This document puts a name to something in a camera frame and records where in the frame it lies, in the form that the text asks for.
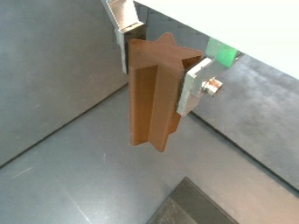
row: brown star-shaped block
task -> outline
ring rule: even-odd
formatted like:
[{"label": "brown star-shaped block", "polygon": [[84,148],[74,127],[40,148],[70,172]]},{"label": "brown star-shaped block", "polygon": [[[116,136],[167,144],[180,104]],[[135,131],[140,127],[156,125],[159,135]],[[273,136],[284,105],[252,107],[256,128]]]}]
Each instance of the brown star-shaped block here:
[{"label": "brown star-shaped block", "polygon": [[175,44],[165,33],[155,42],[128,41],[131,144],[149,142],[164,151],[168,135],[177,129],[176,104],[185,70],[201,52]]}]

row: gray table surface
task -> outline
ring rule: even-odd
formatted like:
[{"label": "gray table surface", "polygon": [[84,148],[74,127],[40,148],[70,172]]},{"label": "gray table surface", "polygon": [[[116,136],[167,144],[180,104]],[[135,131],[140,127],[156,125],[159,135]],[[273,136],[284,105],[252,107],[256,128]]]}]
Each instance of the gray table surface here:
[{"label": "gray table surface", "polygon": [[129,145],[127,94],[0,170],[1,223],[145,223],[187,176],[239,223],[297,224],[299,195],[192,115],[165,153]]},{"label": "gray table surface", "polygon": [[0,165],[127,83],[100,1],[0,2]]}]

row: green led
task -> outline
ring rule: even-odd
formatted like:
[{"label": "green led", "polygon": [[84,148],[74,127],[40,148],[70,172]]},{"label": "green led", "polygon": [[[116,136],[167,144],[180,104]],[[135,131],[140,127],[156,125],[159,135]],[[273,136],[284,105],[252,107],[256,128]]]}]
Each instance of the green led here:
[{"label": "green led", "polygon": [[219,42],[215,38],[209,38],[205,53],[211,58],[216,58],[216,61],[223,66],[231,67],[239,51],[233,47]]}]

